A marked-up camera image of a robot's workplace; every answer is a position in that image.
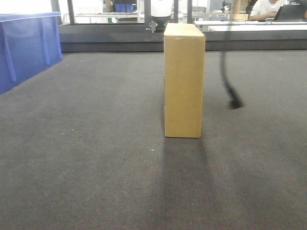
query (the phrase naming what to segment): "blue storage crate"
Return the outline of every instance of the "blue storage crate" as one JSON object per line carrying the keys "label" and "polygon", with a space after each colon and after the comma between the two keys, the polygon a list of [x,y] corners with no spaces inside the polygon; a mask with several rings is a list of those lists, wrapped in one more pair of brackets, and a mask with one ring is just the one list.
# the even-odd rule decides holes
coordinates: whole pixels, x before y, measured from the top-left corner
{"label": "blue storage crate", "polygon": [[132,4],[115,3],[114,8],[115,12],[133,12]]}
{"label": "blue storage crate", "polygon": [[62,60],[59,12],[0,15],[0,93]]}

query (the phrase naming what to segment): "glass partition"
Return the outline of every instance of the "glass partition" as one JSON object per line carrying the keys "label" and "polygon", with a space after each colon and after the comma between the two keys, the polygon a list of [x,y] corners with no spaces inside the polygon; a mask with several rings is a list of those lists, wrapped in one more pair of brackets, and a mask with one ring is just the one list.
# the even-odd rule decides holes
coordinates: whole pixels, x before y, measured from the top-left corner
{"label": "glass partition", "polygon": [[1,13],[45,13],[51,12],[50,0],[2,0]]}
{"label": "glass partition", "polygon": [[272,18],[265,17],[263,11],[261,11],[262,14],[259,12],[258,16],[251,17],[256,2],[257,0],[211,0],[208,2],[204,18],[197,19],[194,23],[202,31],[248,32],[307,29],[307,9],[304,5],[299,5],[297,1],[275,0],[275,4],[269,3],[274,15]]}
{"label": "glass partition", "polygon": [[59,0],[63,24],[143,23],[144,0]]}
{"label": "glass partition", "polygon": [[247,5],[248,0],[151,0],[151,27],[155,31],[161,27],[162,18],[157,19],[156,14],[164,17],[165,24],[227,21],[234,6],[238,14],[245,15]]}

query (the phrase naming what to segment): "brown cardboard box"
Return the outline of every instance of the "brown cardboard box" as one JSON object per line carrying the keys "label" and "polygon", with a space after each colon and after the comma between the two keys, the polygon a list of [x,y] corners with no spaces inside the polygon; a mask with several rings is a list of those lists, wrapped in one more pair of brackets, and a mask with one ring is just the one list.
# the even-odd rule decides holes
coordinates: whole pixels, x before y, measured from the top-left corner
{"label": "brown cardboard box", "polygon": [[107,5],[107,8],[103,8],[103,12],[112,12],[113,11],[113,5],[111,0],[105,0],[105,3]]}
{"label": "brown cardboard box", "polygon": [[248,21],[248,14],[247,13],[234,13],[230,15],[229,19],[245,22],[245,21]]}
{"label": "brown cardboard box", "polygon": [[230,14],[239,14],[240,6],[241,6],[241,0],[233,0],[231,3]]}
{"label": "brown cardboard box", "polygon": [[164,54],[165,136],[199,138],[205,36],[193,24],[169,23]]}

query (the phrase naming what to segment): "white table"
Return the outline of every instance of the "white table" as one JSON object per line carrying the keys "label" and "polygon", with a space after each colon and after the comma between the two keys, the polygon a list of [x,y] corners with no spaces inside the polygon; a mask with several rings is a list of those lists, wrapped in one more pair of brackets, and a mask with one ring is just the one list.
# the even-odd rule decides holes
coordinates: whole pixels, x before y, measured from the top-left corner
{"label": "white table", "polygon": [[307,30],[304,25],[213,25],[207,27],[208,31],[271,31],[271,30]]}
{"label": "white table", "polygon": [[307,22],[195,21],[202,31],[306,30]]}

